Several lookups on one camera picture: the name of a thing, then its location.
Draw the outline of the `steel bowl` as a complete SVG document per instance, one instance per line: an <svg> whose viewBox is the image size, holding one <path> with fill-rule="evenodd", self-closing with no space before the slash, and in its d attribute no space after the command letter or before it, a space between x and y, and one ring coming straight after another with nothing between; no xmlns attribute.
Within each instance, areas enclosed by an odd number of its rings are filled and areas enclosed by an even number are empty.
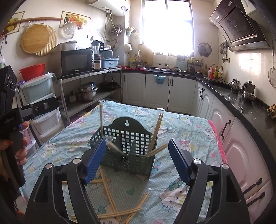
<svg viewBox="0 0 276 224"><path fill-rule="evenodd" d="M243 91L243 97L250 102L254 102L256 100L256 96L247 91Z"/></svg>

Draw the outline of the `white base cabinets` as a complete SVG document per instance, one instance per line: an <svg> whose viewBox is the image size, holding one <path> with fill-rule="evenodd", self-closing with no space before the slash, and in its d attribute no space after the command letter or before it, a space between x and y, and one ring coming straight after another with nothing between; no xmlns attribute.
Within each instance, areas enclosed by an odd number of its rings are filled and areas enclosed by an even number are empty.
<svg viewBox="0 0 276 224"><path fill-rule="evenodd" d="M275 184L275 121L264 106L190 75L166 74L157 84L155 73L124 72L122 85L125 104L162 107L212 121L247 199Z"/></svg>

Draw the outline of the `wall exhaust fan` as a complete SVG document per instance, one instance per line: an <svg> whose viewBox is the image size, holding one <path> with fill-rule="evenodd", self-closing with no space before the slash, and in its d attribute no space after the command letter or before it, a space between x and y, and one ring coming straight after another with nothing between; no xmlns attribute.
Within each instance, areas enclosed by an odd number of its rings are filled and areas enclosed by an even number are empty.
<svg viewBox="0 0 276 224"><path fill-rule="evenodd" d="M201 42L199 45L198 45L198 53L200 56L203 56L203 57L209 57L212 53L212 48L210 46L210 44L206 43L206 42Z"/></svg>

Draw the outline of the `plastic drawer tower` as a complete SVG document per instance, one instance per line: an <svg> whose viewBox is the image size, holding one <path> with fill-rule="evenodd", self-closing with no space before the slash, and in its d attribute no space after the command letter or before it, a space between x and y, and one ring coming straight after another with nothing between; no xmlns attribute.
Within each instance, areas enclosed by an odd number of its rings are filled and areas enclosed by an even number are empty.
<svg viewBox="0 0 276 224"><path fill-rule="evenodd" d="M64 129L59 100L54 90L54 73L21 81L17 87L17 102L25 108L32 107L30 128L39 146Z"/></svg>

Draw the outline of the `black microwave oven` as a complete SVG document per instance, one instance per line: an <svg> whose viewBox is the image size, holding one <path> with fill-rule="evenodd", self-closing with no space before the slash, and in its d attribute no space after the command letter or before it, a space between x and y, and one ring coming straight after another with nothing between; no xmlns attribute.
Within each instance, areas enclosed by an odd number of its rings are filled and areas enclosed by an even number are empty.
<svg viewBox="0 0 276 224"><path fill-rule="evenodd" d="M79 49L54 53L49 57L48 70L59 79L92 71L92 50Z"/></svg>

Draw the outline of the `dark teapot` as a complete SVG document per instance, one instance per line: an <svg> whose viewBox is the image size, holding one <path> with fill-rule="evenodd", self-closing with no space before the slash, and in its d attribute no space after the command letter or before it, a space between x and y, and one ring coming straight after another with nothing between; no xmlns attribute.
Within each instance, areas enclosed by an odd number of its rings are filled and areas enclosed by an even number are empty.
<svg viewBox="0 0 276 224"><path fill-rule="evenodd" d="M249 97L254 97L254 90L255 90L255 85L253 85L252 81L244 82L242 86L242 92L243 94L246 94Z"/></svg>

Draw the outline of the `black range hood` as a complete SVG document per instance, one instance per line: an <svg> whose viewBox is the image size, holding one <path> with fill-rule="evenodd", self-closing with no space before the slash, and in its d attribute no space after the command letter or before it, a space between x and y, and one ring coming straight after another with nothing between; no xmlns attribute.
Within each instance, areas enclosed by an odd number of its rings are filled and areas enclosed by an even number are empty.
<svg viewBox="0 0 276 224"><path fill-rule="evenodd" d="M221 0L210 20L223 34L231 52L270 47L261 26L246 15L241 1Z"/></svg>

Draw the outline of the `hanging strainer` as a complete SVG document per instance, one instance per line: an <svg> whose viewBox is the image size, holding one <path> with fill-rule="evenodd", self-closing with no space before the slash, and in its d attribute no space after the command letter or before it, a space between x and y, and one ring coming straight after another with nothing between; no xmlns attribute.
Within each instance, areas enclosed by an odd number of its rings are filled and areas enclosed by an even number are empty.
<svg viewBox="0 0 276 224"><path fill-rule="evenodd" d="M274 45L272 45L272 67L270 68L268 72L268 80L270 85L275 88L275 67L274 67L274 57L275 57L275 48Z"/></svg>

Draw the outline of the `blue hanging bin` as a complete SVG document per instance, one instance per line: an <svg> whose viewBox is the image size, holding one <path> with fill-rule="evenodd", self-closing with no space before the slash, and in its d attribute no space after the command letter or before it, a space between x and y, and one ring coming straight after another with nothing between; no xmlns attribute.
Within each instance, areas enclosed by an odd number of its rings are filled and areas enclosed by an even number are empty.
<svg viewBox="0 0 276 224"><path fill-rule="evenodd" d="M165 82L166 76L154 75L157 84L163 84Z"/></svg>

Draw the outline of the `chopsticks pair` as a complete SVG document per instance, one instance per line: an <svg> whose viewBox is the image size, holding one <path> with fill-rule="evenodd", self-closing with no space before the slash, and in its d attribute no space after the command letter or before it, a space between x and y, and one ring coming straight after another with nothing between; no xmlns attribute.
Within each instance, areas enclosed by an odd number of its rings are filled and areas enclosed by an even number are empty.
<svg viewBox="0 0 276 224"><path fill-rule="evenodd" d="M147 193L145 193L145 195L143 196L143 198L140 200L140 202L138 203L138 205L136 206L136 209L141 209L143 204L145 203L145 201L147 200L148 196L150 194L150 191L147 191ZM123 223L129 223L137 214L138 210L129 214L129 216L123 221Z"/></svg>
<svg viewBox="0 0 276 224"><path fill-rule="evenodd" d="M121 212L115 212L115 213L97 215L97 217L99 219L108 218L108 217L119 217L119 216L131 214L131 213L135 213L135 212L138 212L138 211L141 211L141 210L142 210L142 207L136 207L134 209L125 210L125 211L121 211Z"/></svg>
<svg viewBox="0 0 276 224"><path fill-rule="evenodd" d="M113 136L105 136L104 135L104 128L103 128L103 100L99 100L99 117L100 117L100 129L102 134L102 139L104 143L106 144L106 147L110 150L113 150L114 152L119 153L122 156L127 156L124 154L123 151L121 151L114 143L113 143Z"/></svg>
<svg viewBox="0 0 276 224"><path fill-rule="evenodd" d="M110 202L110 204L111 204L111 207L112 207L112 209L113 209L113 212L117 213L117 212L118 212L118 209L117 209L116 203L115 203L115 201L114 201L114 198L113 198L113 196L112 196L112 194L111 194L110 188L109 188L109 186L108 186L107 179L106 179L106 176L105 176L103 167L102 167L101 165L100 165L100 167L99 167L99 171L100 171L101 178L102 178L102 180L103 180L103 185L104 185L104 188L105 188L107 197L108 197L109 202Z"/></svg>
<svg viewBox="0 0 276 224"><path fill-rule="evenodd" d="M161 145L161 146L159 146L158 148L155 148L155 149L154 149L153 151L151 151L150 153L146 154L146 156L149 156L149 157L154 156L154 155L156 155L157 153L163 151L163 150L164 150L165 148L167 148L167 147L168 147L168 143L166 143L166 144L164 144L164 145Z"/></svg>
<svg viewBox="0 0 276 224"><path fill-rule="evenodd" d="M156 138L157 138L157 135L158 135L158 131L159 131L162 119L163 119L165 109L164 108L158 108L157 112L158 112L158 118L157 118L157 122L156 122L156 125L155 125L155 128L154 128L154 133L153 133L153 136L152 136L147 154L149 154L154 148L154 144L155 144L155 141L156 141Z"/></svg>

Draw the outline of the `steel pots stack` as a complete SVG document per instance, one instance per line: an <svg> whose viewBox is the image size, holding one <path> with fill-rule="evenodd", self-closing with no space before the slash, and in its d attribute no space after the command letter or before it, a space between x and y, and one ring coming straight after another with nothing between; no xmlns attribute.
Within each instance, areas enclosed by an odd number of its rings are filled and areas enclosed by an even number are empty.
<svg viewBox="0 0 276 224"><path fill-rule="evenodd" d="M96 82L88 82L78 87L80 98L84 102L93 101L97 91Z"/></svg>

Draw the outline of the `green plastic utensil basket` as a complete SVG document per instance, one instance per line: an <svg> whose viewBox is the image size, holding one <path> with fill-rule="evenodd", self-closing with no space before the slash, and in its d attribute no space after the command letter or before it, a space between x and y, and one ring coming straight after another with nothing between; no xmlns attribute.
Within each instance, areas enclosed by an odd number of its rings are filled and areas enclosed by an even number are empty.
<svg viewBox="0 0 276 224"><path fill-rule="evenodd" d="M119 117L103 128L104 135L113 136L113 143L127 156L107 148L101 164L114 171L149 177L155 157L146 154L153 134L130 117ZM101 137L101 129L98 128L90 139L90 147L93 148Z"/></svg>

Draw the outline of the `red plastic basin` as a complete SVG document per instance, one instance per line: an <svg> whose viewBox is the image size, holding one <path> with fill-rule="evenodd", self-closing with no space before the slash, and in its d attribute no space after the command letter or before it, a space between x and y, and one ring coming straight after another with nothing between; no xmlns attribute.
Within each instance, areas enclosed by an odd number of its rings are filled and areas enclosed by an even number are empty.
<svg viewBox="0 0 276 224"><path fill-rule="evenodd" d="M20 69L20 74L24 81L30 81L33 78L42 76L45 72L45 63L36 64Z"/></svg>

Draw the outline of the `fruit picture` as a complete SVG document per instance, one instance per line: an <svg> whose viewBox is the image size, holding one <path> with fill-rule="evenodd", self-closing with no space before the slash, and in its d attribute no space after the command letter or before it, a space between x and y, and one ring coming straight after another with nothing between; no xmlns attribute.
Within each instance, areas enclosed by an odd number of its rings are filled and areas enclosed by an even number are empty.
<svg viewBox="0 0 276 224"><path fill-rule="evenodd" d="M64 24L67 22L73 22L78 26L78 29L84 29L87 28L91 21L90 17L66 11L62 11L61 19L59 28L63 28Z"/></svg>

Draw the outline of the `metal shelf rack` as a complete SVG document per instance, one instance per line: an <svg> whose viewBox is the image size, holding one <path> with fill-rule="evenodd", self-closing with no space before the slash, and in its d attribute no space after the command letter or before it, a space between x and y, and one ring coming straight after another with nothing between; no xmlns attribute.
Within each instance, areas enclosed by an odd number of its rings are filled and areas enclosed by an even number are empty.
<svg viewBox="0 0 276 224"><path fill-rule="evenodd" d="M60 102L61 118L65 126L72 123L72 117L98 104L102 99L121 93L122 69L104 69L97 72L75 75L55 81L55 92Z"/></svg>

